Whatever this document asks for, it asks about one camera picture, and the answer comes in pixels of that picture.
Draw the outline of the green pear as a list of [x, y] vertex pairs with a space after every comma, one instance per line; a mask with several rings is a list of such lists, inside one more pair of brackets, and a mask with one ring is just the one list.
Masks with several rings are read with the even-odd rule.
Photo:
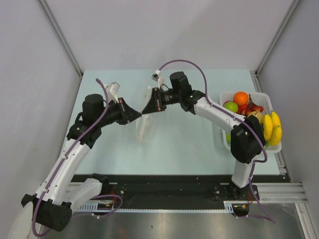
[[233, 102], [233, 101], [226, 101], [224, 104], [223, 104], [223, 107], [230, 110], [231, 112], [234, 112], [234, 113], [237, 113], [238, 112], [238, 105]]

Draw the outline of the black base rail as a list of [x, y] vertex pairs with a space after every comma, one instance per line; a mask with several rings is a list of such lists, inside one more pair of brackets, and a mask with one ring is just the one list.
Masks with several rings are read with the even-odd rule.
[[217, 210], [224, 201], [246, 201], [248, 186], [237, 189], [230, 175], [107, 175], [76, 174], [72, 182], [88, 178], [103, 182], [102, 194], [114, 193], [123, 200], [123, 211]]

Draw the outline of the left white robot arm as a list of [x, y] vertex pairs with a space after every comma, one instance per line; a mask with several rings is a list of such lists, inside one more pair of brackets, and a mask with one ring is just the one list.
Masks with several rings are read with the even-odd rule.
[[99, 94], [85, 97], [75, 123], [66, 136], [64, 148], [51, 172], [33, 195], [26, 194], [21, 204], [33, 204], [32, 225], [40, 224], [60, 232], [66, 228], [75, 210], [88, 200], [109, 196], [108, 179], [92, 174], [71, 192], [66, 189], [80, 163], [102, 134], [102, 128], [118, 123], [126, 125], [141, 117], [123, 98], [105, 101]]

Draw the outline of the orange fruit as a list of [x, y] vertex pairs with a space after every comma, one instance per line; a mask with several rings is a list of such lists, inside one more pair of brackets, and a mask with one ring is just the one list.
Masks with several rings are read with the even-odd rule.
[[249, 102], [249, 95], [246, 92], [236, 92], [233, 97], [233, 102], [239, 107], [246, 105]]

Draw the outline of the green apple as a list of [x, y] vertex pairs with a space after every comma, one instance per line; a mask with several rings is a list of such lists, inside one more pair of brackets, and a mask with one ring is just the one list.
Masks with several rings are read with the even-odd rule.
[[228, 133], [225, 133], [225, 138], [226, 138], [226, 142], [227, 142], [228, 144], [230, 144], [230, 143], [231, 143], [231, 135], [228, 134]]

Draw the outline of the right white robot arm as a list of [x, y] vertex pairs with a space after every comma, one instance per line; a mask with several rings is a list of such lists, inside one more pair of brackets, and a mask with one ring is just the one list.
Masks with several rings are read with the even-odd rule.
[[236, 200], [243, 199], [252, 180], [254, 158], [265, 152], [266, 141], [259, 120], [234, 113], [211, 101], [205, 93], [192, 89], [183, 71], [172, 73], [169, 79], [168, 90], [152, 88], [142, 113], [163, 112], [168, 105], [180, 104], [185, 112], [207, 119], [230, 134], [231, 154], [236, 159], [230, 195]]

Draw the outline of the yellow banana bunch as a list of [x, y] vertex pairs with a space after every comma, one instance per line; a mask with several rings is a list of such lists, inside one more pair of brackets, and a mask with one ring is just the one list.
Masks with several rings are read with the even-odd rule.
[[283, 130], [281, 120], [276, 112], [271, 111], [270, 115], [264, 116], [263, 128], [264, 138], [269, 146], [275, 146], [281, 142]]

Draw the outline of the clear zip top bag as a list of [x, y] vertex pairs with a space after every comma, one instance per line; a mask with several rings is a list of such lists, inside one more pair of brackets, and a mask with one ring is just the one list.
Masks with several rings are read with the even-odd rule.
[[[145, 108], [149, 100], [151, 99], [152, 87], [148, 86], [145, 95], [140, 101], [139, 111]], [[154, 136], [157, 128], [162, 120], [162, 115], [160, 114], [146, 114], [142, 115], [136, 120], [136, 137], [138, 143], [146, 142], [148, 139]]]

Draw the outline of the yellow pear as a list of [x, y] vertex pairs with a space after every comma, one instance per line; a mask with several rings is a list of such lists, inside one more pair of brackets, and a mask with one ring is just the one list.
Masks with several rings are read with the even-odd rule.
[[261, 112], [253, 111], [253, 112], [249, 113], [247, 117], [250, 117], [250, 116], [256, 117], [259, 121], [259, 124], [263, 124], [264, 116]]

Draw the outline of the red strawberry bunch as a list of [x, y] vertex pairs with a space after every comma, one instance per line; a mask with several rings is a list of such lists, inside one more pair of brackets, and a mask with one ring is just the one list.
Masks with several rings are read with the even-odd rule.
[[247, 104], [243, 105], [243, 106], [239, 106], [238, 107], [238, 111], [237, 114], [239, 115], [243, 115], [245, 117], [248, 117], [248, 115], [252, 112], [263, 112], [264, 108], [262, 106], [256, 105], [252, 98], [251, 95], [249, 94], [249, 101]]

